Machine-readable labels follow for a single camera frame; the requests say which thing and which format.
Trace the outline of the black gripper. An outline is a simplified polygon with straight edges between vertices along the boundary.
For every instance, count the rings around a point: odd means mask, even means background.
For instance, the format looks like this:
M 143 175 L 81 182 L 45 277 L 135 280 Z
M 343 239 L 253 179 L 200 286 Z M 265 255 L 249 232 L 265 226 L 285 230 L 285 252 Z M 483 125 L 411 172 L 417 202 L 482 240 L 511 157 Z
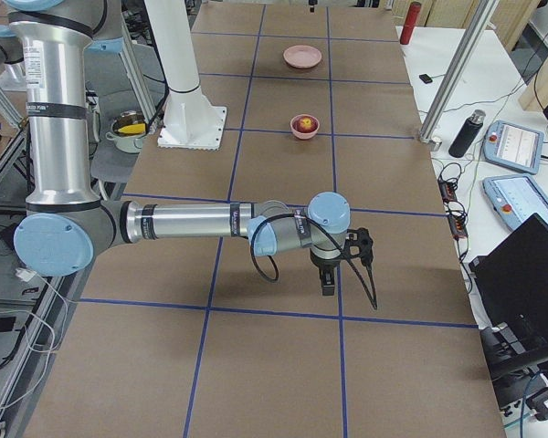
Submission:
M 310 251 L 310 259 L 312 263 L 319 269 L 319 278 L 321 282 L 321 294 L 333 296 L 335 293 L 335 270 L 341 263 L 338 257 L 323 258 L 314 251 Z

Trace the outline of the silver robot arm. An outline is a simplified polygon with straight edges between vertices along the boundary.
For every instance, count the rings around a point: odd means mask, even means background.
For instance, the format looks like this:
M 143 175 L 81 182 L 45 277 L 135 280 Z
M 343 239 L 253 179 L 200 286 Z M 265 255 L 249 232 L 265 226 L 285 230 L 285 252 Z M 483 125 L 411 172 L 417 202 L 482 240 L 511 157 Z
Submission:
M 338 193 L 316 195 L 302 209 L 279 201 L 139 205 L 102 200 L 90 185 L 84 53 L 117 33 L 117 1 L 12 1 L 9 25 L 21 40 L 34 191 L 14 234 L 19 259 L 44 276 L 67 276 L 104 251 L 169 237 L 245 237 L 252 257 L 308 248 L 321 289 L 348 258 L 350 207 Z

